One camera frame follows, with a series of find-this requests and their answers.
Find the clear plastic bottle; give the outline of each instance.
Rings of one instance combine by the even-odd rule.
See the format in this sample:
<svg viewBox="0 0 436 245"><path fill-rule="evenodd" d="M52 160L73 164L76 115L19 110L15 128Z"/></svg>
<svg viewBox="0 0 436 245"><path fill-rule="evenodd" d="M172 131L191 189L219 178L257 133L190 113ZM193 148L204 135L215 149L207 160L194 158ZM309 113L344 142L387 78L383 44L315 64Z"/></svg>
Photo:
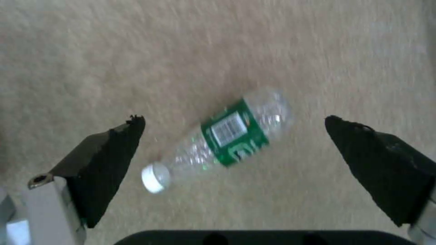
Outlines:
<svg viewBox="0 0 436 245"><path fill-rule="evenodd" d="M160 162L145 167L143 184L149 192L157 193L172 183L239 162L280 138L292 123L291 107L279 90L266 87L252 91L192 130Z"/></svg>

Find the black foam pad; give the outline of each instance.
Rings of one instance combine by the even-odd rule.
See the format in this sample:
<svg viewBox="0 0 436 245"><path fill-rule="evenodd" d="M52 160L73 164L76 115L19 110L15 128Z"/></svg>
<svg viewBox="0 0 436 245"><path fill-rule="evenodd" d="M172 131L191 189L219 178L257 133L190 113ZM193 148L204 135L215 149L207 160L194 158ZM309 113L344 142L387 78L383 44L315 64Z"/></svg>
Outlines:
<svg viewBox="0 0 436 245"><path fill-rule="evenodd" d="M397 225L416 221L434 186L436 163L398 137L337 116L325 119L352 174Z"/></svg>
<svg viewBox="0 0 436 245"><path fill-rule="evenodd" d="M50 173L67 180L79 216L93 228L118 191L145 128L143 117L90 135Z"/></svg>

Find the barcode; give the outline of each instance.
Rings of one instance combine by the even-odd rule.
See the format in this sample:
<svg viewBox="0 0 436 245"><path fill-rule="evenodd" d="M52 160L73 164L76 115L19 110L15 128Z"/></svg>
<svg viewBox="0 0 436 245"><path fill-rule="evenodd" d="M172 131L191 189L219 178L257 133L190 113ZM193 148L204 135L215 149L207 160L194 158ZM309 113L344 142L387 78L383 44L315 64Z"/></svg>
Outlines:
<svg viewBox="0 0 436 245"><path fill-rule="evenodd" d="M238 112L227 116L213 125L211 129L220 147L229 144L247 133L247 127Z"/></svg>

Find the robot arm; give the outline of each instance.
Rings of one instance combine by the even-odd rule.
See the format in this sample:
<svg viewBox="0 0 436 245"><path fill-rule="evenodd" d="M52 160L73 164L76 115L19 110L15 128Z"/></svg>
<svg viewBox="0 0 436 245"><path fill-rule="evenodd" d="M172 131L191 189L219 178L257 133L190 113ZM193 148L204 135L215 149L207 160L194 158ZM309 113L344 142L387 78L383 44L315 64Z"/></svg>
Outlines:
<svg viewBox="0 0 436 245"><path fill-rule="evenodd" d="M409 235L414 243L436 244L436 163L398 137L376 132L368 126L336 116L327 117L325 125L352 174L375 203L397 226L411 225ZM144 127L143 118L135 116L125 125L89 136L49 173L29 182L24 196L33 245L84 243L84 225L93 228L103 216L124 178ZM0 203L0 214L3 206ZM13 235L17 224L17 221L8 223L12 228L8 235ZM351 241L353 244L412 244L375 231L144 231L117 244L259 241L303 245Z"/></svg>

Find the empty water bottle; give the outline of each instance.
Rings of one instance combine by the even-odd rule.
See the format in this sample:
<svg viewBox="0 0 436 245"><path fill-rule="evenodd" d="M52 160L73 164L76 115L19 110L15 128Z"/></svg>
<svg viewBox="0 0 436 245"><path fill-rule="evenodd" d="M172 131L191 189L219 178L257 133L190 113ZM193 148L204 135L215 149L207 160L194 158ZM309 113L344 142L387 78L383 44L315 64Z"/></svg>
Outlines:
<svg viewBox="0 0 436 245"><path fill-rule="evenodd" d="M293 123L279 90L261 88L195 128L159 162L142 170L147 190L157 193L214 167L228 167L285 134Z"/></svg>

